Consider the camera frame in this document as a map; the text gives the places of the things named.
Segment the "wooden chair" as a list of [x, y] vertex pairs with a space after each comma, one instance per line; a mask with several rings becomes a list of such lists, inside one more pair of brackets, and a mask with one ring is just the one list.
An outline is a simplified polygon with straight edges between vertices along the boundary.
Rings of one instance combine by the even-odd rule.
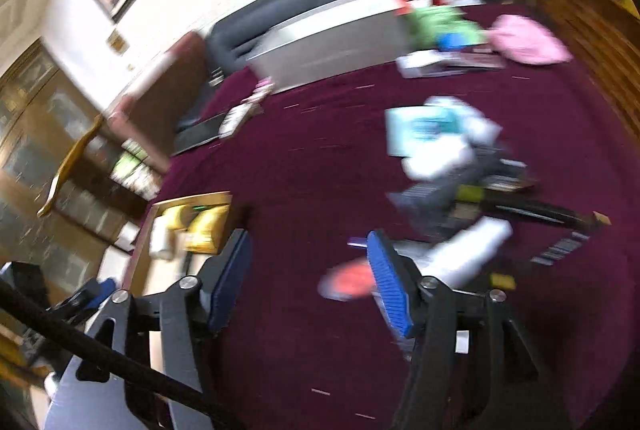
[[102, 115], [96, 115], [91, 128], [81, 135], [68, 151], [51, 181], [46, 201], [37, 212], [39, 219], [48, 216], [54, 210], [62, 186], [70, 179], [74, 167], [84, 156], [85, 150], [90, 142], [100, 133], [103, 124], [104, 117]]

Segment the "black foil snack bag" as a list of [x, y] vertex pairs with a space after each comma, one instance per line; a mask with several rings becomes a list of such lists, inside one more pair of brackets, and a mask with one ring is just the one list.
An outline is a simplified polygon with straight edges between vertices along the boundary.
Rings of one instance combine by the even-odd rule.
[[501, 147], [475, 147], [473, 154], [475, 159], [470, 164], [447, 171], [433, 181], [419, 181], [403, 192], [387, 194], [413, 231], [428, 242], [442, 242], [470, 224], [470, 214], [455, 216], [452, 213], [460, 186], [515, 193], [536, 185], [527, 164], [511, 159]]

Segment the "tissue pack blue cartoon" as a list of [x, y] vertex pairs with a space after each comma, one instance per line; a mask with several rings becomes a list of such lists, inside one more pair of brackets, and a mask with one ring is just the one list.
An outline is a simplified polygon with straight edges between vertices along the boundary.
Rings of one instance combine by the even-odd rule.
[[439, 105], [390, 108], [384, 117], [387, 153], [392, 157], [413, 156], [443, 134], [462, 133], [458, 116]]

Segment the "red item clear packet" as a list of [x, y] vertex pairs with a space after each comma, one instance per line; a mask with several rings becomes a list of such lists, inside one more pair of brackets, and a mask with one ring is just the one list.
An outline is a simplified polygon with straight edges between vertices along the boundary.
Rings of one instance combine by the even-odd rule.
[[318, 293], [322, 298], [339, 302], [366, 298], [375, 288], [375, 278], [366, 258], [330, 268], [318, 283]]

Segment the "green cloth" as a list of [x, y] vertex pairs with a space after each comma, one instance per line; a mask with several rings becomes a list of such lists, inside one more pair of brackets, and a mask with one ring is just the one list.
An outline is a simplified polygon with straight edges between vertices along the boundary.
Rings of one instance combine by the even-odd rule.
[[441, 49], [442, 42], [454, 39], [460, 48], [480, 46], [487, 41], [485, 29], [468, 20], [455, 6], [436, 5], [412, 8], [405, 15], [413, 45], [420, 49]]

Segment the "white pill bottle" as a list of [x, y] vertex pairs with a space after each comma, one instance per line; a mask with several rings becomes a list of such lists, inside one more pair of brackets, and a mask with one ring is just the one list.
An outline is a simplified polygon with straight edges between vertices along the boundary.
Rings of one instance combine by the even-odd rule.
[[149, 238], [149, 255], [155, 260], [170, 261], [175, 257], [175, 236], [166, 216], [157, 216]]
[[442, 132], [464, 135], [471, 144], [493, 146], [502, 127], [480, 110], [453, 96], [431, 96], [424, 102], [446, 119]]
[[474, 160], [475, 156], [470, 146], [452, 146], [404, 158], [401, 167], [410, 180], [433, 181], [452, 170], [472, 164]]

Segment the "pink knitted cloth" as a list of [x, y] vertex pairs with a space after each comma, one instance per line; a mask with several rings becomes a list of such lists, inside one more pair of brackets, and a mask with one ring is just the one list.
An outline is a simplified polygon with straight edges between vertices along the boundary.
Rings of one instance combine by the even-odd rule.
[[547, 66], [573, 59], [565, 44], [547, 27], [526, 16], [502, 14], [486, 34], [499, 53], [523, 65]]

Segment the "yellow capped black marker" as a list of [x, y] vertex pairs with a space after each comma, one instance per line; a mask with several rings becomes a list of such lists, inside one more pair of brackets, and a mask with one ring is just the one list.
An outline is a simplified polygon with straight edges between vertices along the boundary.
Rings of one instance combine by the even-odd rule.
[[479, 186], [460, 185], [457, 189], [456, 201], [477, 205], [484, 213], [504, 214], [522, 221], [567, 228], [581, 233], [612, 224], [603, 213], [593, 211], [590, 214], [581, 214], [569, 208], [548, 202], [538, 202], [519, 194], [488, 190]]

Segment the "cardboard tray box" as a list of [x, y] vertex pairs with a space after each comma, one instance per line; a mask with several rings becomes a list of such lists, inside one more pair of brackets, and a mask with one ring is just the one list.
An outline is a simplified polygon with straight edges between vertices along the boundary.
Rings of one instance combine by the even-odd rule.
[[234, 230], [236, 220], [238, 220], [238, 208], [236, 208], [232, 196], [228, 192], [186, 196], [157, 202], [152, 205], [138, 234], [134, 254], [127, 265], [125, 276], [122, 280], [122, 288], [128, 290], [130, 294], [143, 296], [144, 294], [161, 292], [179, 278], [197, 273], [208, 258], [216, 256], [216, 254], [187, 252], [186, 248], [184, 248], [186, 229], [174, 231], [175, 257], [172, 260], [155, 260], [150, 257], [149, 238], [154, 219], [157, 216], [161, 216], [167, 208], [178, 205], [191, 206], [196, 215], [204, 209], [218, 205], [229, 205], [228, 238]]

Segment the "yellow tape roll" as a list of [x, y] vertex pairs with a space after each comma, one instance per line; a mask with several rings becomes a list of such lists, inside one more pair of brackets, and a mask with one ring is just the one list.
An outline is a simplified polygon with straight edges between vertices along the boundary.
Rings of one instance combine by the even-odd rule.
[[162, 219], [169, 231], [186, 230], [196, 217], [195, 210], [189, 205], [178, 205], [167, 208]]

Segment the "wooden brick pattern cabinet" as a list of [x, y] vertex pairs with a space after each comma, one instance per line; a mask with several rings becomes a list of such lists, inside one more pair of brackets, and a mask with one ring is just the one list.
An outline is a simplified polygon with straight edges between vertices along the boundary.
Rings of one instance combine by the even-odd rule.
[[639, 136], [639, 19], [614, 0], [534, 0], [584, 64], [634, 138]]

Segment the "black smartphone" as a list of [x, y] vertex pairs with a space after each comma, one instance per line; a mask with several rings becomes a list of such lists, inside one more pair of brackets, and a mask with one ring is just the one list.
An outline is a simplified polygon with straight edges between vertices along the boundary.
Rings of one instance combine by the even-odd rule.
[[190, 150], [218, 140], [220, 128], [226, 117], [227, 114], [223, 112], [179, 132], [175, 138], [174, 151], [171, 156], [175, 157], [190, 152]]

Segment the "white car key fob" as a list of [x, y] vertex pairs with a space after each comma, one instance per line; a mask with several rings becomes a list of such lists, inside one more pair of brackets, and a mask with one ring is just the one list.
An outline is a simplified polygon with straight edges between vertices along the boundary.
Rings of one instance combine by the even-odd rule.
[[273, 89], [274, 82], [271, 78], [260, 80], [254, 87], [252, 94], [248, 98], [244, 98], [240, 104], [232, 107], [224, 116], [218, 130], [219, 137], [232, 138], [235, 136], [243, 124], [262, 111], [262, 102], [270, 97]]

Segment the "yellow snack bag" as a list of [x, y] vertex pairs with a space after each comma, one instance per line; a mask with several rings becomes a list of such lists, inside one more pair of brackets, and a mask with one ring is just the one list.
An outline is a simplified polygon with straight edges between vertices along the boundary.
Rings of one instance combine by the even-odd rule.
[[201, 210], [186, 230], [186, 251], [219, 254], [229, 234], [229, 213], [229, 205]]

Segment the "small white charger box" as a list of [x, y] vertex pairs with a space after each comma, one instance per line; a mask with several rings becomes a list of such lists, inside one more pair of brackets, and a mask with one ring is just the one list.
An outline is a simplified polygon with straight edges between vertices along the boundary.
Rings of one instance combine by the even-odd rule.
[[426, 78], [451, 72], [448, 56], [437, 50], [414, 51], [396, 58], [398, 72], [404, 78]]

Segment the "toothpaste tube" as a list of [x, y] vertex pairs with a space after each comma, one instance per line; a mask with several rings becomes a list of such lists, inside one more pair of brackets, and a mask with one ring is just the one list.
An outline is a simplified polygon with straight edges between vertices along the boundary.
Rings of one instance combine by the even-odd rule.
[[506, 67], [506, 62], [500, 55], [471, 52], [450, 52], [447, 54], [446, 64], [469, 70], [497, 70]]

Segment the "long grey box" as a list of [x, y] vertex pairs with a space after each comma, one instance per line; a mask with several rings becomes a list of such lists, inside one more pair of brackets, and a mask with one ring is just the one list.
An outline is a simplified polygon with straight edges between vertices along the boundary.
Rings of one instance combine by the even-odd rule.
[[250, 51], [247, 65], [258, 79], [271, 78], [279, 93], [392, 62], [410, 49], [405, 15], [336, 0], [272, 27]]

